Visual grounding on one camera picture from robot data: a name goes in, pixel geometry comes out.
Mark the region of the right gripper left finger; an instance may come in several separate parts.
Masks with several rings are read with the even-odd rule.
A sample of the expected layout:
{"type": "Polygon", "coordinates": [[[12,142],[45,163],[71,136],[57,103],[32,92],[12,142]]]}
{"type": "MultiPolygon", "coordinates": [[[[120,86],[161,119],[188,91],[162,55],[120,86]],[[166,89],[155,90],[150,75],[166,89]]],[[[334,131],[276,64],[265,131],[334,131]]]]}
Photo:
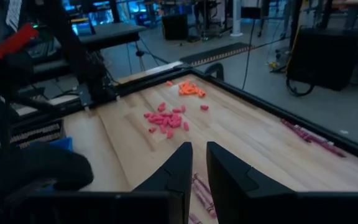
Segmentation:
{"type": "Polygon", "coordinates": [[[184,142],[134,190],[145,196],[136,214],[140,224],[188,224],[193,148],[184,142]]]}

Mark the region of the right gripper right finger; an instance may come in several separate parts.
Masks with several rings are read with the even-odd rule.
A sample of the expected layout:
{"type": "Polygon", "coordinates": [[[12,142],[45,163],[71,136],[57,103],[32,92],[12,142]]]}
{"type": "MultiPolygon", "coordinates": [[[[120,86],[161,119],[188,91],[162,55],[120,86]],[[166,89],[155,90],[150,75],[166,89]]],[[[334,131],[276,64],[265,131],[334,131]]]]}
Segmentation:
{"type": "Polygon", "coordinates": [[[219,224],[295,223],[295,191],[216,142],[206,145],[206,163],[219,224]]]}

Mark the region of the blue plastic basket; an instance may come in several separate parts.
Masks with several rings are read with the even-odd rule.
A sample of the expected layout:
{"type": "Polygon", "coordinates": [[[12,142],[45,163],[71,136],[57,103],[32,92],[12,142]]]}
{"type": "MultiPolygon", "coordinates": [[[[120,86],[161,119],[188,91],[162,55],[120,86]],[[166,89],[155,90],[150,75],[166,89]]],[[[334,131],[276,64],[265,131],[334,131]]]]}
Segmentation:
{"type": "Polygon", "coordinates": [[[37,147],[46,148],[46,149],[53,149],[53,150],[65,150],[73,152],[73,141],[72,138],[61,138],[56,139],[53,141],[36,141],[33,143],[30,143],[29,146],[27,146],[25,149],[36,149],[37,147]]]}

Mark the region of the black plastic basket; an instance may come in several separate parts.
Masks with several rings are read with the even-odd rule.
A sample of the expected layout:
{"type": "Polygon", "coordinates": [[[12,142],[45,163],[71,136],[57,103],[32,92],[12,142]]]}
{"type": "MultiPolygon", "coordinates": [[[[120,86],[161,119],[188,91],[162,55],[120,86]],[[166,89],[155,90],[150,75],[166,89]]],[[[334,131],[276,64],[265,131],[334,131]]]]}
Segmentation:
{"type": "Polygon", "coordinates": [[[37,123],[32,126],[17,128],[12,132],[10,145],[24,149],[34,142],[51,142],[65,136],[63,120],[37,123]]]}

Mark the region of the dark magenta crayon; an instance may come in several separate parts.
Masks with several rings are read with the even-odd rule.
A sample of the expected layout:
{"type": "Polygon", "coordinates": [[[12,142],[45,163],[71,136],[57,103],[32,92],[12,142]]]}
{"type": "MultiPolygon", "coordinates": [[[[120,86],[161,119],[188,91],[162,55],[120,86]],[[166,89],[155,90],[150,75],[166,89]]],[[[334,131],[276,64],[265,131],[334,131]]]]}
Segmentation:
{"type": "Polygon", "coordinates": [[[306,132],[297,128],[294,124],[291,124],[290,122],[286,121],[285,119],[282,119],[281,123],[284,126],[286,126],[288,129],[290,129],[293,133],[295,133],[299,138],[304,140],[305,142],[311,142],[309,134],[307,134],[306,132]]]}
{"type": "Polygon", "coordinates": [[[299,125],[295,125],[295,129],[300,132],[300,136],[307,142],[313,142],[321,147],[325,148],[325,150],[339,156],[346,157],[346,155],[340,150],[340,148],[336,147],[333,142],[328,141],[327,139],[312,133],[311,131],[302,128],[299,125]]]}

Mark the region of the hazard striped floor mat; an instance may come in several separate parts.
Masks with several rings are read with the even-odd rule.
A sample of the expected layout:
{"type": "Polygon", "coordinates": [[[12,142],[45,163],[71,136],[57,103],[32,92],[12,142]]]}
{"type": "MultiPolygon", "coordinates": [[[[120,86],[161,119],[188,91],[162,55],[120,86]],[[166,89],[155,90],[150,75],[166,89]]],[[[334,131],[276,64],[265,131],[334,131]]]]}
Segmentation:
{"type": "Polygon", "coordinates": [[[216,49],[207,50],[205,52],[200,52],[197,54],[182,57],[179,59],[179,61],[191,65],[192,67],[197,67],[207,63],[222,60],[224,58],[232,57],[234,55],[247,52],[254,48],[255,47],[253,45],[245,44],[243,42],[237,42],[216,49]]]}

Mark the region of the red tag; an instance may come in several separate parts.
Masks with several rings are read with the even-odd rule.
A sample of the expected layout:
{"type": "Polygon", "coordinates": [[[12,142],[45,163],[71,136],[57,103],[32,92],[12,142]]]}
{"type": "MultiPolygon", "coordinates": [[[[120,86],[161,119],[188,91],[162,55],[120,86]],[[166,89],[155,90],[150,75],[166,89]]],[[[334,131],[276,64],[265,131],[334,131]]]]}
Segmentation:
{"type": "Polygon", "coordinates": [[[31,23],[24,24],[15,34],[0,43],[0,59],[3,59],[6,54],[20,51],[38,35],[39,31],[31,23]]]}

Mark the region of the black cabinet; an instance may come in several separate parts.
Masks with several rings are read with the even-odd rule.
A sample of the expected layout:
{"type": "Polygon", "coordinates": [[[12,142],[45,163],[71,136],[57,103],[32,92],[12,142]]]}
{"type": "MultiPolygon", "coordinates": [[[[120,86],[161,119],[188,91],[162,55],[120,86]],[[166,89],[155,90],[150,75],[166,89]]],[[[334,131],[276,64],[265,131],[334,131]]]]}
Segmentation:
{"type": "Polygon", "coordinates": [[[163,38],[165,40],[185,40],[188,38],[188,18],[186,14],[173,14],[162,17],[163,38]]]}

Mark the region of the computer monitor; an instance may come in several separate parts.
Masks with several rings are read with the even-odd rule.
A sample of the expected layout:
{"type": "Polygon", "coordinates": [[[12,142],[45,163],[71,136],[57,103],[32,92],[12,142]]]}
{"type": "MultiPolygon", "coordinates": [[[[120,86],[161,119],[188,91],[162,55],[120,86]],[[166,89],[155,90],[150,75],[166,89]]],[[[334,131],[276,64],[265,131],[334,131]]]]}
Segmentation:
{"type": "Polygon", "coordinates": [[[78,36],[94,35],[94,28],[91,21],[84,18],[71,19],[71,27],[78,36]]]}

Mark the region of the black desk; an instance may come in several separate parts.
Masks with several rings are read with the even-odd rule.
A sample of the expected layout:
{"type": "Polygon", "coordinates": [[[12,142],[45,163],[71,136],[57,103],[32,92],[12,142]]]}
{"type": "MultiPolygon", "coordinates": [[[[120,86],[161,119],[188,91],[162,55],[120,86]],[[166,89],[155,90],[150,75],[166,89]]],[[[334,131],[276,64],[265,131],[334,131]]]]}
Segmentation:
{"type": "Polygon", "coordinates": [[[147,28],[128,23],[108,23],[94,27],[95,34],[80,35],[81,43],[89,50],[101,50],[140,40],[139,33],[147,28]]]}

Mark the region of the large black box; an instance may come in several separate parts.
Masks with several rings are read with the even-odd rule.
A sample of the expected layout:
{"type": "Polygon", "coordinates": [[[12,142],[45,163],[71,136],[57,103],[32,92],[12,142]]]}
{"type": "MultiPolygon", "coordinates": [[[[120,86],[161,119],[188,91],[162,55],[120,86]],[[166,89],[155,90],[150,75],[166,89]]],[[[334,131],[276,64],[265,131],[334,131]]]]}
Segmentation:
{"type": "Polygon", "coordinates": [[[341,91],[348,86],[358,62],[358,31],[301,28],[287,63],[287,87],[297,81],[309,84],[304,95],[320,86],[341,91]]]}

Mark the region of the white pillar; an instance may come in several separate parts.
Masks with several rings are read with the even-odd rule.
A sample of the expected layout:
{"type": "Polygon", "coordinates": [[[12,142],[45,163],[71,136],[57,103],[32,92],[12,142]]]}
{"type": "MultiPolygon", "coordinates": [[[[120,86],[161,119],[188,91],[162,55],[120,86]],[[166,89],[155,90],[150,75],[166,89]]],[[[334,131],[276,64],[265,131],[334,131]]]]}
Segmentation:
{"type": "Polygon", "coordinates": [[[242,0],[232,0],[232,32],[231,37],[240,37],[241,32],[241,4],[242,0]]]}

